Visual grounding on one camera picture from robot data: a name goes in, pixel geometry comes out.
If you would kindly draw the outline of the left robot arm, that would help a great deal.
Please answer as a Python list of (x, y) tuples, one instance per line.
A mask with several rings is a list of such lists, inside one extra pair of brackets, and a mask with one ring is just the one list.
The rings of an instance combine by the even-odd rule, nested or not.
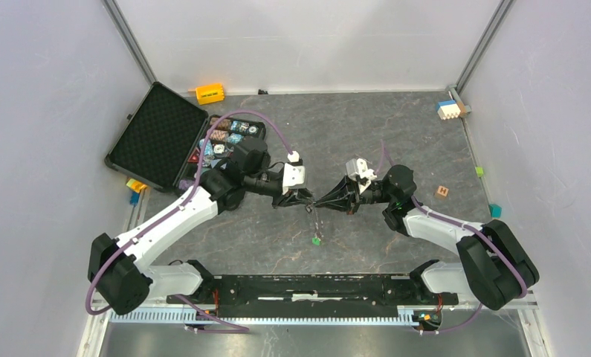
[(270, 197), (275, 208), (310, 204), (312, 194), (306, 189), (300, 154), (288, 152), (277, 172), (271, 170), (270, 161), (262, 139), (243, 138), (215, 167), (198, 171), (191, 188), (151, 219), (115, 238), (106, 233), (94, 238), (86, 311), (95, 315), (111, 309), (126, 315), (147, 299), (176, 294), (196, 303), (208, 301), (213, 282), (195, 266), (155, 266), (154, 261), (192, 229), (237, 209), (246, 193)]

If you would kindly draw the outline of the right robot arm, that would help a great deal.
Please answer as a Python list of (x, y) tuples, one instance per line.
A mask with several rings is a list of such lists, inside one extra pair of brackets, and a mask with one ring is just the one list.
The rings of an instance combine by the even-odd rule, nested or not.
[(439, 293), (473, 295), (483, 306), (498, 310), (523, 298), (540, 273), (503, 221), (469, 222), (439, 213), (415, 197), (413, 171), (395, 164), (377, 177), (361, 159), (346, 164), (347, 174), (314, 203), (354, 214), (362, 205), (385, 204), (382, 215), (392, 231), (431, 242), (454, 253), (459, 262), (435, 260), (415, 272), (409, 292), (414, 301), (429, 303)]

